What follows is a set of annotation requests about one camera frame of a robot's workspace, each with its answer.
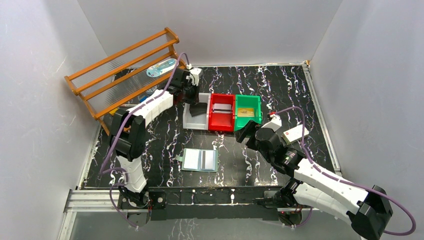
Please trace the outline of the white VIP card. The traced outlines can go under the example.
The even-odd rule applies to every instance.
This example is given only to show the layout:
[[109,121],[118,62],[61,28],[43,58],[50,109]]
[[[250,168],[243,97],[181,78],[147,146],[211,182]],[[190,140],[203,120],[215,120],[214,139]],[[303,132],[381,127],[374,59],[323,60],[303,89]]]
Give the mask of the white VIP card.
[[214,103],[212,109],[231,109],[232,110],[232,105],[226,104],[226,103]]

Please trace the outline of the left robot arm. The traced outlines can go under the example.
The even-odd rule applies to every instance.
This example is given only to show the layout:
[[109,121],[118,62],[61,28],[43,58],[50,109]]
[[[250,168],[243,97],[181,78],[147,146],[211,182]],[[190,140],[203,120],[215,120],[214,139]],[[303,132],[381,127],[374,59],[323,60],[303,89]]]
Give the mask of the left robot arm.
[[198,67],[190,70],[177,68],[170,82],[156,89],[143,102],[130,109],[119,108],[114,113],[107,157],[116,154],[126,190],[140,194],[147,185],[141,161],[146,148],[147,127],[177,103],[197,104],[202,74],[202,69]]

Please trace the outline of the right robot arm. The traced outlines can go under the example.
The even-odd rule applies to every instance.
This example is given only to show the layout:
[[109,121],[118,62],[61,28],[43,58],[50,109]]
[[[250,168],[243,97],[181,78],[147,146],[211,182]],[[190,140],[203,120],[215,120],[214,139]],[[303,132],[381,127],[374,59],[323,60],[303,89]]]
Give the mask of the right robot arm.
[[343,220],[367,240],[381,238],[393,215],[389,201],[381,196],[385,193],[381,187],[364,190],[344,183],[342,177],[309,161],[302,150],[287,144],[276,123],[262,125],[249,120],[234,134],[238,143],[248,138],[248,149],[258,151],[275,170],[290,177],[278,192],[264,195],[264,206],[310,206]]

